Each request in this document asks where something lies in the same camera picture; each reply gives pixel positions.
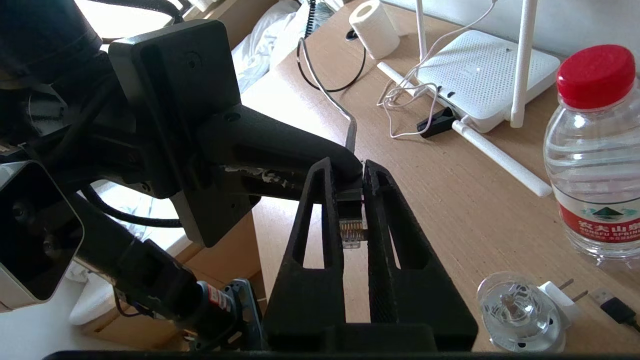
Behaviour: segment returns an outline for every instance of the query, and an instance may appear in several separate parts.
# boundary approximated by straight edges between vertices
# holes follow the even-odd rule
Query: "window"
[[[180,13],[191,8],[188,0],[169,0]],[[169,15],[149,10],[76,0],[76,4],[89,24],[102,38],[122,38],[148,33],[162,28],[171,21]]]

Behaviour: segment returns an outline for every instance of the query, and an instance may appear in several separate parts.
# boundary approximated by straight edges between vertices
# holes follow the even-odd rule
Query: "camera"
[[[0,165],[0,229],[0,312],[47,302],[84,230],[39,162]]]

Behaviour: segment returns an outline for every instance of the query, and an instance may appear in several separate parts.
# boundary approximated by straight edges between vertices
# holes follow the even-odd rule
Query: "water bottle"
[[[544,158],[566,235],[596,263],[640,259],[640,91],[633,54],[581,50],[559,68]]]

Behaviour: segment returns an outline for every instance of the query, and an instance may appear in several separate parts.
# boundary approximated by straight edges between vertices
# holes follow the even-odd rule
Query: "white router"
[[[464,120],[452,125],[457,133],[537,196],[545,197],[552,192],[547,183],[478,133],[493,129],[503,120],[509,120],[511,127],[522,127],[524,105],[556,80],[560,61],[532,50],[537,5],[538,0],[523,1],[518,44],[469,30],[427,60],[417,78],[421,83],[442,86],[438,102],[451,107]],[[422,1],[416,0],[420,60],[427,49],[422,13]],[[380,62],[378,67],[396,83],[402,81],[403,77],[386,63]]]
[[[417,74],[421,83],[442,86],[439,101],[481,133],[511,119],[518,44],[470,30],[435,54]],[[560,60],[531,52],[525,103],[556,82]]]

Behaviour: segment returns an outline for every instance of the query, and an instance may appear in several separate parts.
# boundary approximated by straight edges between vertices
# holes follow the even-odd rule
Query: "red bottle cap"
[[[560,65],[557,87],[565,104],[577,109],[611,105],[627,95],[636,61],[626,47],[598,45],[580,50]]]

